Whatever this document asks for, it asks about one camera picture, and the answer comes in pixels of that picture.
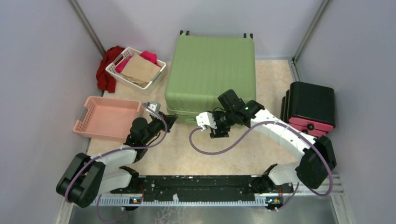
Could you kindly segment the green hard-shell suitcase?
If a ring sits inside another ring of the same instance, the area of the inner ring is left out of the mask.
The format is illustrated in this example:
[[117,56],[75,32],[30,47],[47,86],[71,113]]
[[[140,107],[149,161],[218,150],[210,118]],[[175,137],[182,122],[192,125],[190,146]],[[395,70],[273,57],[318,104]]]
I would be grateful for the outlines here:
[[164,93],[167,112],[194,123],[201,112],[221,107],[218,96],[229,89],[245,102],[256,99],[253,35],[180,34]]

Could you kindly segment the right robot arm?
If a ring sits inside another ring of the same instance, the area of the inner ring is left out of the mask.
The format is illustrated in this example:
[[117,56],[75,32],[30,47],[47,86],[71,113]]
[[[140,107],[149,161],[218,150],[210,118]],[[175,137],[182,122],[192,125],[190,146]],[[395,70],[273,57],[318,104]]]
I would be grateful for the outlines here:
[[201,113],[204,121],[199,125],[211,129],[211,138],[228,137],[232,126],[246,126],[248,131],[260,132],[296,158],[296,162],[275,165],[267,172],[270,181],[276,185],[302,182],[306,187],[318,189],[324,180],[332,180],[336,166],[331,140],[315,137],[293,128],[273,115],[263,105],[250,100],[245,103],[234,90],[222,93],[218,100],[221,110]]

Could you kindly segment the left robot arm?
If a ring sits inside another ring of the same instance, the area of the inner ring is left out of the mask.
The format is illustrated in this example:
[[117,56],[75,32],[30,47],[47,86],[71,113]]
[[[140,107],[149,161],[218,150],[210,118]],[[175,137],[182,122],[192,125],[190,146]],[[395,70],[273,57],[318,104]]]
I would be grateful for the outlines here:
[[151,122],[143,117],[133,120],[130,134],[120,148],[102,155],[78,153],[60,178],[56,192],[69,203],[85,208],[100,195],[130,186],[138,173],[127,164],[138,162],[155,145],[152,140],[161,132],[169,133],[177,115],[162,112],[151,115]]

